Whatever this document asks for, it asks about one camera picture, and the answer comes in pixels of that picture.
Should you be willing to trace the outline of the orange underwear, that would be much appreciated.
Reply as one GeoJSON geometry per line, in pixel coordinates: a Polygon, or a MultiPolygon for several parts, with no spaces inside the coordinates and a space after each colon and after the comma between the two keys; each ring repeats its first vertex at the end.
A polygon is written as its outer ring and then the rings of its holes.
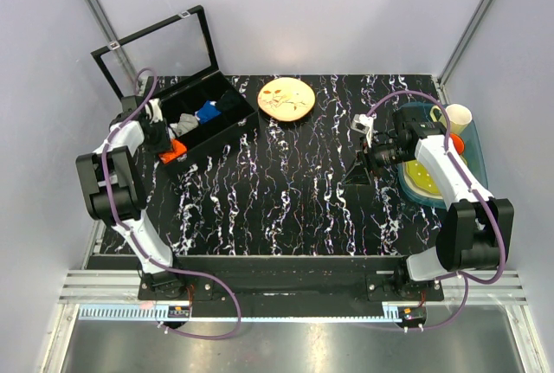
{"type": "Polygon", "coordinates": [[[174,138],[171,141],[171,148],[163,153],[160,153],[159,159],[163,164],[168,164],[186,154],[188,151],[187,147],[182,144],[178,139],[174,138]]]}

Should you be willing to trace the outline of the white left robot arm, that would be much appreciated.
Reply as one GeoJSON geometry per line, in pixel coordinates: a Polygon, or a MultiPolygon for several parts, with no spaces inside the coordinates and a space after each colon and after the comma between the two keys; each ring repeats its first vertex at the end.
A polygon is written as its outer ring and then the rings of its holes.
{"type": "Polygon", "coordinates": [[[160,101],[128,96],[100,147],[75,160],[88,214],[120,234],[138,257],[147,299],[180,299],[187,288],[187,279],[174,271],[174,253],[147,215],[145,187],[133,161],[142,145],[164,154],[173,142],[160,101]]]}

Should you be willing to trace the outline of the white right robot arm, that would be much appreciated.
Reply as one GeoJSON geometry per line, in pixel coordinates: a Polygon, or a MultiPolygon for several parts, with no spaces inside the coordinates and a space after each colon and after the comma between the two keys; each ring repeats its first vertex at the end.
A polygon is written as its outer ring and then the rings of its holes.
{"type": "Polygon", "coordinates": [[[434,282],[467,269],[502,271],[512,233],[511,202],[495,198],[473,176],[445,140],[445,125],[426,120],[412,107],[399,109],[393,119],[394,131],[380,140],[372,117],[354,116],[351,129],[362,136],[344,183],[368,184],[383,167],[415,160],[436,184],[447,214],[435,246],[403,258],[389,281],[390,289],[409,301],[434,282]]]}

